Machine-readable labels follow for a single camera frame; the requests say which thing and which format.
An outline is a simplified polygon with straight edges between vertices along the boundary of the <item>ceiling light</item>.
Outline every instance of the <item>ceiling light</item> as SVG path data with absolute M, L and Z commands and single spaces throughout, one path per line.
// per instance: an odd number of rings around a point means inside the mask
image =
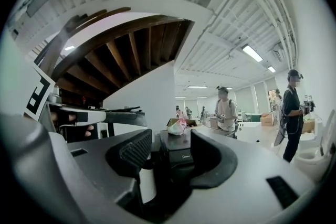
M 272 73 L 274 73 L 274 72 L 275 72 L 275 69 L 274 69 L 273 67 L 269 67 L 268 69 L 269 69 L 269 70 L 271 70 L 271 71 L 272 71 Z
M 262 61 L 262 57 L 258 53 L 256 53 L 249 45 L 245 45 L 242 47 L 242 50 L 250 55 L 253 59 L 255 59 L 257 62 Z
M 207 86 L 188 86 L 188 88 L 200 88 L 200 89 L 205 89 Z
M 72 50 L 74 48 L 75 48 L 74 46 L 70 46 L 70 47 L 66 47 L 64 50 Z

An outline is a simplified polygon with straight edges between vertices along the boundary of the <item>white toilet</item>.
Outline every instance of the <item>white toilet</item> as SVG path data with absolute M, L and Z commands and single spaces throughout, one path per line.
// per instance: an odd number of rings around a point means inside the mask
M 301 135 L 297 152 L 299 153 L 308 148 L 318 147 L 321 144 L 323 129 L 324 126 L 321 118 L 315 118 L 314 132 Z
M 331 161 L 330 148 L 336 142 L 335 122 L 336 114 L 335 110 L 332 110 L 323 129 L 320 144 L 298 152 L 294 158 L 296 168 L 308 175 L 315 183 L 322 179 Z

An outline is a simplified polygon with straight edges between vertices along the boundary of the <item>staircase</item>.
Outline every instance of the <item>staircase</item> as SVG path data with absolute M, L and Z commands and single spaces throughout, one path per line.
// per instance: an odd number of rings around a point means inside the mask
M 117 25 L 87 40 L 68 56 L 60 55 L 73 35 L 129 10 L 126 7 L 75 16 L 39 53 L 34 62 L 60 87 L 64 104 L 81 106 L 85 97 L 86 106 L 99 106 L 128 83 L 176 58 L 191 21 L 164 15 Z

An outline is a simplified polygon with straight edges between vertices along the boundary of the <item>white ceiling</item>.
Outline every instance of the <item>white ceiling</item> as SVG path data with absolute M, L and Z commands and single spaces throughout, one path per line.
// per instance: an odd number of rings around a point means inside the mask
M 272 52 L 280 38 L 265 9 L 256 0 L 155 1 L 157 5 L 143 0 L 49 0 L 32 18 L 23 14 L 12 29 L 18 30 L 16 42 L 28 53 L 59 31 L 71 16 L 90 15 L 103 8 L 112 10 L 123 5 L 130 6 L 134 12 L 191 19 L 195 21 L 194 31 L 176 61 L 175 76 L 176 96 L 189 98 L 215 95 L 218 85 L 237 89 L 270 77 L 272 73 L 268 66 L 277 71 L 287 67 L 287 62 L 284 59 L 280 62 Z M 257 63 L 242 52 L 241 47 L 245 44 L 254 48 L 263 61 Z M 188 85 L 206 85 L 208 88 L 189 89 Z

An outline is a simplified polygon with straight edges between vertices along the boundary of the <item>black pants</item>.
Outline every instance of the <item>black pants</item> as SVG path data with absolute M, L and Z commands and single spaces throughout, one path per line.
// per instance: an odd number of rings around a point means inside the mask
M 285 153 L 283 158 L 288 161 L 289 163 L 293 159 L 296 150 L 298 149 L 298 145 L 300 142 L 300 136 L 303 128 L 303 121 L 302 123 L 296 124 L 287 124 L 287 133 L 288 133 L 288 143 L 285 149 Z

